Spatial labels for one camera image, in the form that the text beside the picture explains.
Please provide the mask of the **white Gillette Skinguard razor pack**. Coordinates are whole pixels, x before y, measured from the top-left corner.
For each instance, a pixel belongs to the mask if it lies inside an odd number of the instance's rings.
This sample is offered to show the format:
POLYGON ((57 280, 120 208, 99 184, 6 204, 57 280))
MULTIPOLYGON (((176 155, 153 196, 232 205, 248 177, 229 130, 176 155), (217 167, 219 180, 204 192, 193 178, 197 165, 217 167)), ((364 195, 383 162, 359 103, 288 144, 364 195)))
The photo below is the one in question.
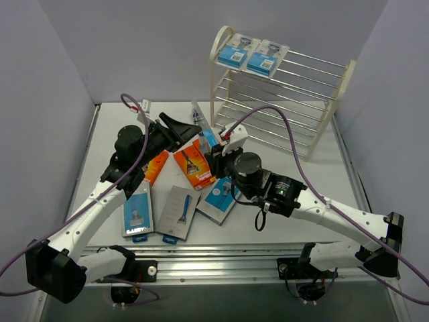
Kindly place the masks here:
POLYGON ((219 144, 219 141, 206 120, 199 104, 196 101, 191 101, 191 104, 191 119, 195 125, 201 127, 201 131, 198 134, 198 147, 203 154, 210 153, 212 148, 219 144))

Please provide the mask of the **grey Harry's box blue razor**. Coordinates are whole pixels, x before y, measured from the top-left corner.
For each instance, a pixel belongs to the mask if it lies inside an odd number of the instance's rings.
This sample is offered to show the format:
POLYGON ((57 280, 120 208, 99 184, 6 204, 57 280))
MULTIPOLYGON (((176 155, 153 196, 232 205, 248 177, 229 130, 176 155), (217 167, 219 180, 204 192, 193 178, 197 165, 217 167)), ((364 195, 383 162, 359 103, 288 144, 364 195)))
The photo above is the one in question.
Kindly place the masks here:
POLYGON ((164 243, 176 245, 187 240, 199 200, 200 193, 196 190, 172 187, 156 223, 156 233, 164 243))

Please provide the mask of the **clear Gillette blister pack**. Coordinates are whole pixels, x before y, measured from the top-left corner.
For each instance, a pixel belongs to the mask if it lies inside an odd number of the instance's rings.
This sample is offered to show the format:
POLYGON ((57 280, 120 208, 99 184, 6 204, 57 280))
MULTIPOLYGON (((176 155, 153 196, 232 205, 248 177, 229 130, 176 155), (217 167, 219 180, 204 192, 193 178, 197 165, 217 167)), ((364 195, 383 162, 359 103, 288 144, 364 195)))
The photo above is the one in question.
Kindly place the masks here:
POLYGON ((245 72, 272 78, 290 47, 264 39, 248 59, 245 72))
POLYGON ((232 69, 242 70, 260 42, 261 40, 257 38, 234 34, 222 47, 215 62, 232 69))

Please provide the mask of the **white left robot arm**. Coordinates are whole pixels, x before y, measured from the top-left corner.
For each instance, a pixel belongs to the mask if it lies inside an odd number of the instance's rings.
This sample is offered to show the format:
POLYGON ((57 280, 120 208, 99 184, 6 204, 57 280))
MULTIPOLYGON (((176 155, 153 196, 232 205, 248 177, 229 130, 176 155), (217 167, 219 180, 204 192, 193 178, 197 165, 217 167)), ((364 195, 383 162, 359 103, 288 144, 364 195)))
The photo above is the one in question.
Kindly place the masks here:
POLYGON ((118 245, 83 256, 82 252, 110 215, 122 206, 144 179, 143 166, 163 151, 176 152, 201 128, 160 113, 159 119, 143 118, 144 128, 122 127, 109 165, 92 193, 65 222, 44 241, 33 241, 25 253, 27 281, 60 302, 72 302, 88 283, 112 278, 135 284, 142 273, 132 251, 118 245))

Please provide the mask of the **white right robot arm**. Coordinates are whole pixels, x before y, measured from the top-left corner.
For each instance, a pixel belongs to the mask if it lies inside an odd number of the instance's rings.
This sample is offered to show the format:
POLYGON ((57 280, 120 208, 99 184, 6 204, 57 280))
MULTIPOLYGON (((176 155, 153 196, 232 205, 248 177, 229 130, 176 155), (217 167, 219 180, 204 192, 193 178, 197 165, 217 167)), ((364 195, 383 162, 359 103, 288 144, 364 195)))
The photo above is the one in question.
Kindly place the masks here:
POLYGON ((211 174, 231 179, 232 189, 247 198, 246 206, 259 208, 255 228, 265 227, 267 213, 321 225, 346 237, 330 244, 305 244, 298 269, 307 277, 333 268, 362 267, 387 278, 398 276, 404 216, 378 215, 352 208, 332 199, 319 199, 299 180, 266 170, 261 158, 242 148, 224 154, 217 145, 204 155, 211 174))

